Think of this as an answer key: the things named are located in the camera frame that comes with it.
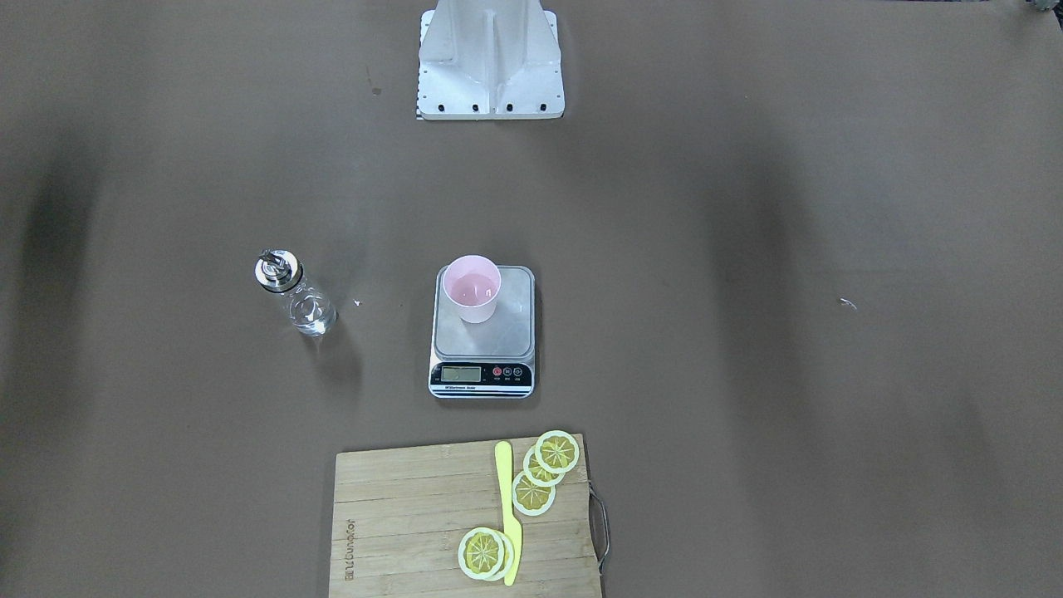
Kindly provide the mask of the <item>pink plastic cup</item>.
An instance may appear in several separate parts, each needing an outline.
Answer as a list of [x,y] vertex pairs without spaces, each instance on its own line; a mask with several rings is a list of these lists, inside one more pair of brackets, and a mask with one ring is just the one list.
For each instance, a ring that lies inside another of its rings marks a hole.
[[467,323],[483,323],[493,317],[501,289],[501,269],[483,255],[455,258],[442,276],[444,295]]

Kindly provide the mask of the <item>glass sauce bottle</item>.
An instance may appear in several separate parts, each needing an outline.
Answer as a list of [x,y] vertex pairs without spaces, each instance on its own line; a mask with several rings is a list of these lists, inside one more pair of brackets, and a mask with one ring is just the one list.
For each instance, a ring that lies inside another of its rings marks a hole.
[[325,336],[337,321],[331,298],[307,275],[296,253],[266,247],[256,257],[254,277],[263,291],[277,297],[282,310],[300,334]]

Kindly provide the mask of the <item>silver kitchen scale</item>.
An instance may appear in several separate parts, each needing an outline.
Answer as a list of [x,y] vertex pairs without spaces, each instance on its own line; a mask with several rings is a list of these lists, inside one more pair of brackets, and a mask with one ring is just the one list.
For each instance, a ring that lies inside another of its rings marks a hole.
[[436,277],[428,389],[438,399],[525,399],[536,386],[536,278],[524,266],[500,267],[494,313],[472,323]]

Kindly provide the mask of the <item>yellow plastic knife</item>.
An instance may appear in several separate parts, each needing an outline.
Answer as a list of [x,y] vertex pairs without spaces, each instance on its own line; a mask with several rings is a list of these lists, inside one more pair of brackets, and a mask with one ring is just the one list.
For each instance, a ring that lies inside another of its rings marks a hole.
[[500,440],[494,445],[495,473],[500,488],[502,533],[512,543],[512,564],[502,577],[505,586],[513,586],[522,557],[523,529],[514,515],[513,501],[513,451],[508,440]]

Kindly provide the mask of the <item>lemon slice middle of row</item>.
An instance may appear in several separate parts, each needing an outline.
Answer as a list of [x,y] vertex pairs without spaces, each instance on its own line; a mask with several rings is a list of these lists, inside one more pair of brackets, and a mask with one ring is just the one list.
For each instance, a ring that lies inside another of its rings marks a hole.
[[554,473],[544,467],[536,458],[535,447],[525,452],[523,458],[522,473],[527,478],[528,483],[539,488],[553,488],[561,483],[566,473]]

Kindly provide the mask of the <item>lemon slice row inner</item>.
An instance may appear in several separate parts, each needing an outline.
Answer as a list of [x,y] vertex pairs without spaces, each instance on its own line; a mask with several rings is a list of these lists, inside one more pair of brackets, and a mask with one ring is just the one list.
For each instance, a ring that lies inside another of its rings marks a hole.
[[519,473],[512,482],[512,503],[518,512],[536,517],[546,513],[556,499],[555,486],[532,483],[526,473]]

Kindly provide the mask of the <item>wooden cutting board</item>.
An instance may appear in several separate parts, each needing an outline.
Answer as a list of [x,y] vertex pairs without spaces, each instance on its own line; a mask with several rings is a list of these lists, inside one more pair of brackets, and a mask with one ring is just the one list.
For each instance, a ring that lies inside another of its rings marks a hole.
[[475,527],[502,529],[495,440],[339,452],[331,512],[331,597],[600,597],[607,533],[584,458],[546,513],[517,514],[522,556],[508,586],[458,564]]

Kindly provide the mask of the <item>lemon slice near knife tip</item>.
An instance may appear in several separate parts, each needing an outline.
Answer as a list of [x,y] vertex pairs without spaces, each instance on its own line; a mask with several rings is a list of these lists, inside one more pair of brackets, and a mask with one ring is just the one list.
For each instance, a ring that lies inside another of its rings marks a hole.
[[461,573],[474,581],[501,581],[514,564],[514,545],[493,527],[475,527],[463,535],[457,548]]

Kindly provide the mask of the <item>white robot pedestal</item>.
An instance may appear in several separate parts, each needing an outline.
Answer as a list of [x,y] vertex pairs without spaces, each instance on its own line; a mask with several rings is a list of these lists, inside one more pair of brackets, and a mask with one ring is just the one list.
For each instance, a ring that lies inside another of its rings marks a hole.
[[415,114],[424,120],[559,119],[557,15],[539,1],[439,1],[422,12]]

